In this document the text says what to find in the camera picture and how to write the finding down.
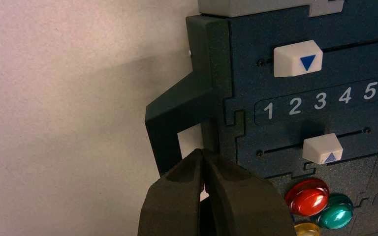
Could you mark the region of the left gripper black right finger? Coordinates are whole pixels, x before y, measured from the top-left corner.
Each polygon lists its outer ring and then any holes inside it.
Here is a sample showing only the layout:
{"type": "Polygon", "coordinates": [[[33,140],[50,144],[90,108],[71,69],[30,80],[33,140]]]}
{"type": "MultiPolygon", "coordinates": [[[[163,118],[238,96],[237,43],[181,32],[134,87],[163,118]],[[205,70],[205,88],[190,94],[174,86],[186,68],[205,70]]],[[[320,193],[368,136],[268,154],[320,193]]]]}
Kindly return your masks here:
{"type": "Polygon", "coordinates": [[[294,236],[290,211],[276,187],[232,161],[203,151],[205,187],[218,236],[294,236]]]}

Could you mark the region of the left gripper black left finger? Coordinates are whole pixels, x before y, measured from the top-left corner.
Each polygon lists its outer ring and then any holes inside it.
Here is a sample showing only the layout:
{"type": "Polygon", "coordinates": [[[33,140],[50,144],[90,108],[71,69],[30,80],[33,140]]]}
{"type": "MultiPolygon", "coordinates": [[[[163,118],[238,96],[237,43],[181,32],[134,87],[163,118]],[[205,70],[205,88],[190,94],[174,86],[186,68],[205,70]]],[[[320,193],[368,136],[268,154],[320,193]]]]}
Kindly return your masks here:
{"type": "Polygon", "coordinates": [[[195,149],[148,189],[140,212],[138,235],[199,235],[203,188],[203,154],[195,149]]]}

